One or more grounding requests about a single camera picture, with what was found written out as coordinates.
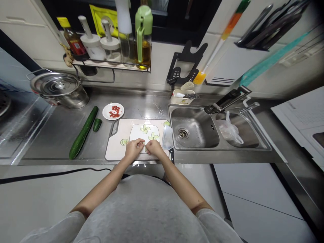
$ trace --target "black cable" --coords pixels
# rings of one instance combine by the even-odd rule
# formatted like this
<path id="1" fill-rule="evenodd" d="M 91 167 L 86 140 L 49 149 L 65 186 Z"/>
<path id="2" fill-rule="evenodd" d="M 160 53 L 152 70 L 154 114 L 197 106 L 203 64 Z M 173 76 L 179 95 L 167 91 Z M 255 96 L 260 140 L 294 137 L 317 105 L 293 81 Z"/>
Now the black cable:
<path id="1" fill-rule="evenodd" d="M 99 169 L 99 170 L 93 169 L 93 168 L 81 168 L 81 169 L 69 170 L 69 171 L 63 171 L 63 172 L 56 172 L 56 173 L 35 174 L 35 175 L 26 175 L 26 176 L 21 176 L 21 177 L 11 177 L 11 178 L 0 179 L 0 185 L 11 183 L 11 182 L 32 180 L 32 179 L 37 179 L 37 178 L 62 176 L 62 175 L 65 175 L 65 174 L 70 174 L 70 173 L 79 172 L 79 171 L 83 171 L 83 170 L 93 170 L 93 171 L 109 170 L 109 171 L 111 171 L 111 169 L 107 169 L 107 168 Z"/>

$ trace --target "white seasoning jar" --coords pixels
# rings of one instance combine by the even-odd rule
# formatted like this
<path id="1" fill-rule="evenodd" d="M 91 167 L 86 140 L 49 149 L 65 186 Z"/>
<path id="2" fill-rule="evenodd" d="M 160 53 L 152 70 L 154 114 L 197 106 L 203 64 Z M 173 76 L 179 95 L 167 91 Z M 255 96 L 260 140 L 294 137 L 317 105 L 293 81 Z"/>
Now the white seasoning jar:
<path id="1" fill-rule="evenodd" d="M 101 38 L 100 43 L 101 46 L 105 49 L 107 55 L 107 61 L 112 61 L 109 62 L 109 64 L 111 65 L 118 65 L 119 63 L 114 63 L 114 62 L 121 62 L 122 60 L 119 40 L 111 36 L 109 22 L 107 20 L 103 19 L 101 20 L 101 23 L 106 36 Z"/>
<path id="2" fill-rule="evenodd" d="M 79 16 L 78 18 L 85 32 L 85 35 L 81 36 L 80 39 L 86 48 L 90 59 L 105 60 L 106 52 L 101 46 L 100 36 L 91 33 L 86 17 Z"/>

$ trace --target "bottle label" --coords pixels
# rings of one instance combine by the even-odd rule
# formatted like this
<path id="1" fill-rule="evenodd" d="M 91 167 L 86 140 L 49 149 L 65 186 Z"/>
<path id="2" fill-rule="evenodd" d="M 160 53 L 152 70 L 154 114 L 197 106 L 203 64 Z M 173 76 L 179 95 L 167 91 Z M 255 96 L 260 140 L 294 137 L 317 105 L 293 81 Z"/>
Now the bottle label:
<path id="1" fill-rule="evenodd" d="M 75 40 L 75 41 L 72 40 L 72 41 L 70 41 L 69 44 L 70 44 L 73 54 L 75 54 L 75 55 L 83 55 L 87 52 L 84 48 L 84 45 L 79 40 Z"/>

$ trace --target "hand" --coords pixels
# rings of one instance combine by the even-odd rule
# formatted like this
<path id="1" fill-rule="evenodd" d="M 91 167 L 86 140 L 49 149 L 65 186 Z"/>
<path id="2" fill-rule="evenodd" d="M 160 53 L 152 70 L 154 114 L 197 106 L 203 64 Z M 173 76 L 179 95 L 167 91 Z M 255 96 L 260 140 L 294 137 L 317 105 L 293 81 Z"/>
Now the hand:
<path id="1" fill-rule="evenodd" d="M 126 152 L 125 152 L 125 158 L 127 158 L 130 163 L 132 163 L 135 158 L 138 156 L 139 152 L 144 148 L 144 139 L 136 139 L 135 141 L 132 140 L 130 142 L 127 142 L 126 145 Z"/>
<path id="2" fill-rule="evenodd" d="M 153 154 L 156 157 L 160 158 L 164 151 L 161 147 L 161 144 L 157 140 L 150 140 L 146 145 L 148 154 Z"/>

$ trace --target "sponge holder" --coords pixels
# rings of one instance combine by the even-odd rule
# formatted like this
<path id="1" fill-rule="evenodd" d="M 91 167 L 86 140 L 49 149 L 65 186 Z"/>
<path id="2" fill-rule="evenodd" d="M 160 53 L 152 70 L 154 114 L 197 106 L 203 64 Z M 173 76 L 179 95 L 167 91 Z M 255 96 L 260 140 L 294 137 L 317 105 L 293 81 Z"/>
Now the sponge holder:
<path id="1" fill-rule="evenodd" d="M 171 103 L 172 104 L 176 104 L 176 105 L 190 105 L 190 103 L 194 100 L 194 99 L 188 99 L 188 98 L 178 98 L 176 97 L 177 93 L 182 93 L 184 95 L 187 95 L 187 94 L 193 94 L 195 93 L 195 91 L 193 90 L 181 90 L 181 89 L 175 89 L 172 93 L 172 96 L 171 96 Z"/>

